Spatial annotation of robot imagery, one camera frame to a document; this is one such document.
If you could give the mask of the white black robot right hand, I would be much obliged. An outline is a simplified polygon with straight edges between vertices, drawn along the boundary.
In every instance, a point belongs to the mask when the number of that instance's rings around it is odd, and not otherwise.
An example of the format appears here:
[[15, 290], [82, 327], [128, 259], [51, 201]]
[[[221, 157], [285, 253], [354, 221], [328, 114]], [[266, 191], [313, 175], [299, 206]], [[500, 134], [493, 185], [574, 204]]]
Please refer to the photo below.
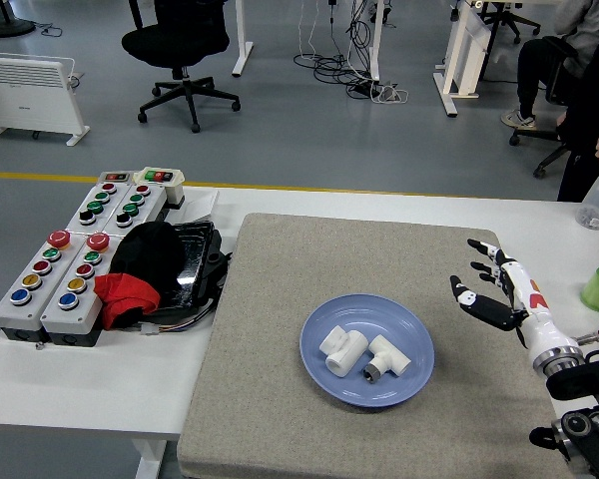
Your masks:
[[477, 261], [470, 265], [479, 271], [482, 280], [498, 286], [509, 303], [478, 294], [453, 275], [451, 290], [460, 308], [500, 330], [516, 330], [536, 369], [543, 368], [547, 361], [580, 363], [583, 356], [578, 343], [555, 325], [546, 299], [522, 264], [493, 244], [477, 239], [467, 243], [491, 260], [490, 265]]

